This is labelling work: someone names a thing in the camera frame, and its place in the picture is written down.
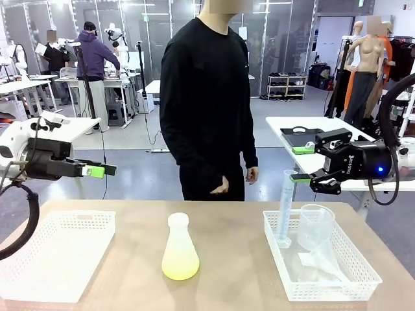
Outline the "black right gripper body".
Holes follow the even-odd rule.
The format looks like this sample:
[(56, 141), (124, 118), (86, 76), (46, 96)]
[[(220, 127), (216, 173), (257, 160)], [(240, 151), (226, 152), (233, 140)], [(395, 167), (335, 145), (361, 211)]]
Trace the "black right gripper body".
[(329, 149), (324, 172), (336, 180), (383, 179), (392, 171), (392, 156), (383, 140), (337, 142)]

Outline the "person's right hand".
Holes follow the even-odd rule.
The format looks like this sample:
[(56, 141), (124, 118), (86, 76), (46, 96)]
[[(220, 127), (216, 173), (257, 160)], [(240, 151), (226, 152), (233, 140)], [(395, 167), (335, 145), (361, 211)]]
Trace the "person's right hand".
[(227, 193), (229, 189), (229, 182), (225, 176), (222, 177), (222, 185), (210, 192), (210, 194)]

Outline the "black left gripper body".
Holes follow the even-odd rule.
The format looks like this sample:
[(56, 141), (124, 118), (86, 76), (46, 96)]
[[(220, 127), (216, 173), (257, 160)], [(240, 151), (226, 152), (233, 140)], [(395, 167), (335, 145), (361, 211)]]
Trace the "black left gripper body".
[(50, 139), (29, 139), (28, 177), (57, 181), (61, 177), (82, 177), (85, 164), (70, 158), (72, 144)]

